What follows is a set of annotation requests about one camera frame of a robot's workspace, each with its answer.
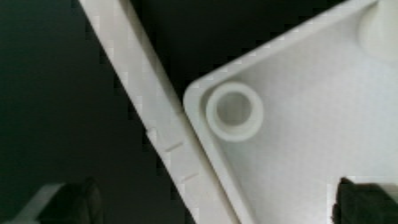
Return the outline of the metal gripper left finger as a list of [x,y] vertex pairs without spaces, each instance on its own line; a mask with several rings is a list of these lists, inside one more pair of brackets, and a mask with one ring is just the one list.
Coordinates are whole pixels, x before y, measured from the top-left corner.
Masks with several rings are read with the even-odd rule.
[[105,224],[96,181],[46,184],[11,220],[11,224]]

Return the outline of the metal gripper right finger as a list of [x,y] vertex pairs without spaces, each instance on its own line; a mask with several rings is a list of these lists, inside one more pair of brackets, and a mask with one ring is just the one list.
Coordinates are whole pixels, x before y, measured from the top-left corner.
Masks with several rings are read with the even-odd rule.
[[338,184],[333,224],[398,224],[398,201],[375,183]]

